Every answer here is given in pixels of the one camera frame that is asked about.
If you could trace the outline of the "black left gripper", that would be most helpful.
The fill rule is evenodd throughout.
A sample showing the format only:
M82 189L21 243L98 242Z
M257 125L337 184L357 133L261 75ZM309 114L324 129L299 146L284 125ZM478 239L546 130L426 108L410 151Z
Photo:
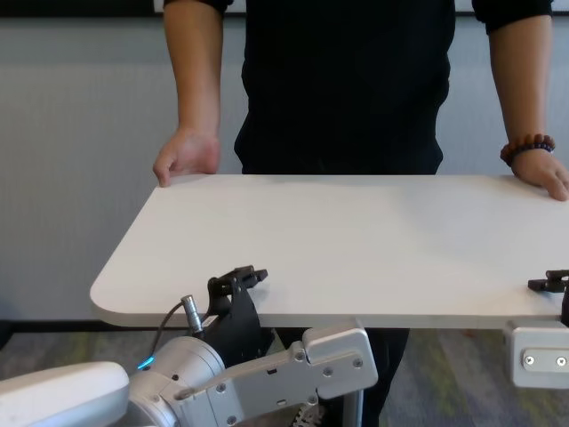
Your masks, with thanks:
M218 353L226 368L262 357L272 343L271 332L260 326L249 295L249 290L267 277L267 270L256 270L250 265L208 281L209 305L205 316L212 317L213 322L204 326L196 337Z

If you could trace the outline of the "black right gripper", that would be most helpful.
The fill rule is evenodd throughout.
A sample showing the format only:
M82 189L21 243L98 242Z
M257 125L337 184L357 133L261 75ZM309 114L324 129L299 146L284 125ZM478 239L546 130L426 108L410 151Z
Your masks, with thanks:
M528 288L534 292L564 293L561 304L561 321L569 321L569 270L547 270L545 278L531 279Z

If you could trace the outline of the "person's left hand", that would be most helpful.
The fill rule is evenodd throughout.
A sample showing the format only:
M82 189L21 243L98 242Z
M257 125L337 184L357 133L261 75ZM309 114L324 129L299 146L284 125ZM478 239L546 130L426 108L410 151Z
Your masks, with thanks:
M511 169L519 180L545 189L555 200L568 200L568 171L547 150L530 149L518 154Z

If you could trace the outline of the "person's right hand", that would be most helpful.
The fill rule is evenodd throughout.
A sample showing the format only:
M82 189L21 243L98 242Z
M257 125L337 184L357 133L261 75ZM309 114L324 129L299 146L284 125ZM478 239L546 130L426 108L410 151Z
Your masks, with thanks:
M219 164L220 142L216 136L180 128L158 152L153 173L158 185L166 188L174 177L217 173Z

